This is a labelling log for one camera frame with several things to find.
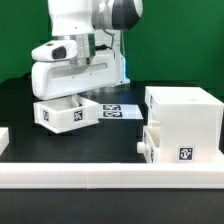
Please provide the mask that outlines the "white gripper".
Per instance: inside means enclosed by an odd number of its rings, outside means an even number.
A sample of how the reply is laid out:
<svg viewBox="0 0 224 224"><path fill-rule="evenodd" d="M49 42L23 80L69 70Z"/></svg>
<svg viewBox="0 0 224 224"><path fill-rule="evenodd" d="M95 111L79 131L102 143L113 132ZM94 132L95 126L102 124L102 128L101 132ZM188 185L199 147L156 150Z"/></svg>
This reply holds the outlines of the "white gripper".
<svg viewBox="0 0 224 224"><path fill-rule="evenodd" d="M89 65L74 61L36 62L32 68L33 94L41 100L69 96L71 105L80 104L73 94L113 86L118 73L113 53L98 53Z"/></svg>

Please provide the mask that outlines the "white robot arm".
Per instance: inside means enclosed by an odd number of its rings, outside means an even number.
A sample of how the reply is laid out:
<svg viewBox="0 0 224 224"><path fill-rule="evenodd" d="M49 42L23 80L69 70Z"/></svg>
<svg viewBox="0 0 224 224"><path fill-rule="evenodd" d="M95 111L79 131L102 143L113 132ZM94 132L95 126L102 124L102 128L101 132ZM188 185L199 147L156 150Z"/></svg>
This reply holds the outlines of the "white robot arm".
<svg viewBox="0 0 224 224"><path fill-rule="evenodd" d="M140 20L142 0L48 0L53 39L32 51L33 94L49 100L114 86L116 52L99 51L95 32L111 36Z"/></svg>

